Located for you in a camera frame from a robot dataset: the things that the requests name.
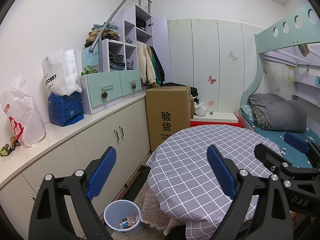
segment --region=clothing pile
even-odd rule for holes
[[[124,70],[125,63],[123,62],[123,55],[116,55],[109,51],[110,70]]]
[[[124,37],[124,41],[125,41],[125,43],[130,43],[130,44],[133,43],[133,41],[128,36]]]
[[[164,70],[153,47],[137,41],[138,69],[143,83],[152,87],[163,84]]]
[[[133,69],[133,60],[127,59],[127,70],[132,70]]]
[[[91,46],[95,38],[98,36],[101,31],[103,25],[94,24],[93,28],[89,32],[89,37],[86,39],[86,44],[84,45],[86,48]],[[104,30],[102,39],[110,39],[110,40],[120,40],[119,33],[117,32],[118,26],[113,24],[108,24],[107,28]]]
[[[139,18],[136,18],[136,26],[137,26],[139,29],[145,31],[145,30],[146,30],[147,23],[146,23],[145,20],[141,20],[141,19],[139,19]]]

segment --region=stair railing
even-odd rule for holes
[[[98,56],[99,56],[99,72],[103,72],[103,65],[102,65],[102,35],[104,30],[107,28],[108,24],[111,22],[111,20],[113,19],[113,17],[116,15],[116,13],[120,10],[120,8],[124,5],[124,3],[127,0],[123,0],[122,3],[120,3],[120,5],[116,8],[116,10],[111,14],[110,18],[106,21],[106,23],[103,25],[102,29],[99,31],[98,36],[95,38],[95,40],[93,41],[93,44],[91,46],[91,48],[89,49],[90,53],[93,53],[94,48],[96,47],[96,45],[98,44]],[[148,0],[148,13],[150,14],[150,4],[151,4],[151,0]]]

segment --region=blue bedsheet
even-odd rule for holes
[[[256,123],[252,122],[245,113],[242,112],[242,115],[256,133],[276,143],[279,146],[280,151],[285,149],[286,155],[283,156],[283,158],[291,162],[292,166],[300,167],[300,168],[312,168],[311,164],[308,163],[308,158],[306,157],[305,154],[299,152],[298,150],[296,150],[295,148],[293,148],[292,146],[284,142],[283,136],[285,132],[263,130],[259,128]],[[304,133],[292,132],[292,134],[294,134],[295,136],[299,137],[304,141],[305,140],[307,140],[308,142],[315,141],[317,144],[320,145],[320,138],[311,129],[307,129]]]

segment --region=round table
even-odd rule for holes
[[[209,239],[225,216],[231,199],[222,192],[208,164],[208,146],[214,144],[222,156],[233,160],[239,169],[268,178],[271,172],[254,157],[254,148],[260,143],[280,152],[267,138],[229,125],[202,125],[170,136],[147,162],[151,168],[150,188],[142,218],[163,229],[166,225],[159,220],[168,216],[171,224],[187,224],[187,239]],[[247,220],[253,217],[257,200],[258,197],[253,196]]]

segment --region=mint green drawer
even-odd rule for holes
[[[119,71],[89,74],[86,78],[92,108],[121,96]],[[102,98],[101,88],[108,93],[106,99]]]
[[[123,96],[141,90],[140,70],[138,69],[120,71],[120,80]],[[133,83],[137,85],[136,89],[132,88]]]

